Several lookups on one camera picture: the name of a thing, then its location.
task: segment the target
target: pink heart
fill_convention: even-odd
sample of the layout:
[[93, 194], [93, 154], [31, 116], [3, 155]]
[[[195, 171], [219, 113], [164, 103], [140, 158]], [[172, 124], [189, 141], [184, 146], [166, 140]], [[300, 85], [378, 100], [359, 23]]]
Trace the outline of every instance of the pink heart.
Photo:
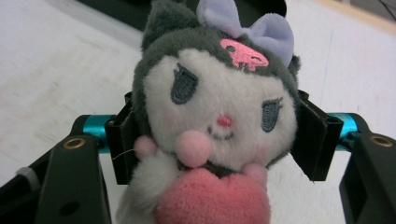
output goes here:
[[200, 168], [165, 191], [155, 216], [159, 224], [267, 224], [270, 210], [265, 190], [250, 177], [219, 179]]

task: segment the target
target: white surface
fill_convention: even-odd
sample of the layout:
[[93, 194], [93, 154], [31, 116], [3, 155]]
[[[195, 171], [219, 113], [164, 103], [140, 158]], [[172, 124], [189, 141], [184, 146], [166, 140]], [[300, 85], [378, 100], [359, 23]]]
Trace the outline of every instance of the white surface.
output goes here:
[[[356, 112], [396, 138], [396, 37], [307, 0], [288, 1], [300, 89], [327, 112]], [[61, 141], [82, 114], [114, 114], [130, 90], [141, 34], [68, 0], [0, 1], [0, 186]], [[269, 174], [273, 223], [344, 223], [338, 184], [312, 183], [292, 157]], [[123, 186], [101, 156], [112, 211]]]

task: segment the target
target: kuromi plush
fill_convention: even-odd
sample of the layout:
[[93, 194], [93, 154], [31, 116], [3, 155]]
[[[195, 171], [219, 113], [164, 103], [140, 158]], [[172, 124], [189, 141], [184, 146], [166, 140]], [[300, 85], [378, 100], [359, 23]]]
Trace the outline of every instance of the kuromi plush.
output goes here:
[[124, 223], [270, 223], [267, 167], [297, 129], [299, 59], [286, 20], [241, 27], [232, 0], [152, 3], [134, 71], [140, 160]]

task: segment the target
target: pink nose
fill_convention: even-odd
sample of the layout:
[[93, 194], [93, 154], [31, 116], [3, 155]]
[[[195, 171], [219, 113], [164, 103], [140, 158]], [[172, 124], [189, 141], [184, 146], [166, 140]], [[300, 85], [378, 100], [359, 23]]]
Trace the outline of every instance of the pink nose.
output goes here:
[[233, 120], [225, 115], [221, 115], [218, 117], [217, 124], [223, 128], [229, 128], [233, 125]]

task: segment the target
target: brass screw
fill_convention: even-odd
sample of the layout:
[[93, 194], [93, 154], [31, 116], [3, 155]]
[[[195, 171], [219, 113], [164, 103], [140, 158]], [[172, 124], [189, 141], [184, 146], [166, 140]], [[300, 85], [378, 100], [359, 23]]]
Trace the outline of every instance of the brass screw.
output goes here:
[[72, 138], [69, 141], [64, 143], [64, 148], [66, 149], [76, 149], [84, 146], [85, 139], [83, 138]]
[[381, 136], [371, 136], [370, 140], [377, 145], [380, 145], [381, 147], [393, 147], [393, 143], [390, 142], [387, 138], [381, 137]]

